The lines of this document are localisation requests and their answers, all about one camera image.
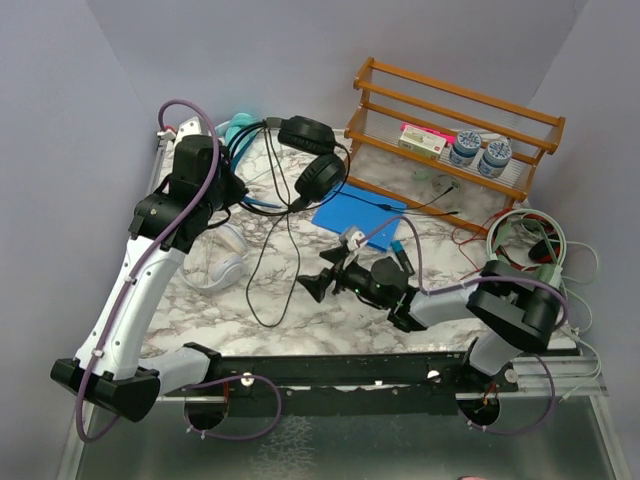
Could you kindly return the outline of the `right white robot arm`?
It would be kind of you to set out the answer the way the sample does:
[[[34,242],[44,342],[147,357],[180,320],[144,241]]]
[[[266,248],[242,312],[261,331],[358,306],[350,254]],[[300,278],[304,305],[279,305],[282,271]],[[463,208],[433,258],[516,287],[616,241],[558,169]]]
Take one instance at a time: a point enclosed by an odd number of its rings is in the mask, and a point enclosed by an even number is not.
[[[489,332],[473,343],[459,367],[461,383],[472,391],[486,388],[520,354],[545,352],[568,310],[557,288],[498,260],[487,262],[465,282],[425,292],[410,284],[413,269],[404,254],[379,259],[370,268],[359,265],[345,247],[320,257],[332,266],[296,278],[318,303],[328,291],[337,295],[348,290],[361,302],[387,311],[388,321],[405,333],[471,317],[486,325]]]

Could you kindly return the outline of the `white over-ear headphones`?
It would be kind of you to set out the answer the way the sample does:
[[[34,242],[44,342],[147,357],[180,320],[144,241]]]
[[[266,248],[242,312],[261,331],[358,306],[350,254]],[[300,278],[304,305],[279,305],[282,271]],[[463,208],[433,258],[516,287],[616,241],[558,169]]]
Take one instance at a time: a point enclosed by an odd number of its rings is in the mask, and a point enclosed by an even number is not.
[[[199,236],[179,268],[190,288],[206,295],[233,286],[247,272],[248,243],[241,230],[225,224]]]

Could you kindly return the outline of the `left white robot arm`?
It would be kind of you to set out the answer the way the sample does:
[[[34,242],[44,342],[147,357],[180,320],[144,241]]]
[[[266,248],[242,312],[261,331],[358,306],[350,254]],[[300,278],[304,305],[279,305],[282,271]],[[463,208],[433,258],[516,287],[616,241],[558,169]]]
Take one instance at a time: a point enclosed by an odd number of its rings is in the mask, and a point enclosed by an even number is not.
[[[170,174],[134,208],[121,270],[91,334],[73,357],[55,361],[51,379],[131,422],[142,420],[165,392],[188,384],[202,395],[214,392],[221,371],[205,348],[188,346],[149,366],[140,364],[140,353],[158,303],[195,240],[215,212],[227,211],[246,192],[220,141],[183,137]]]

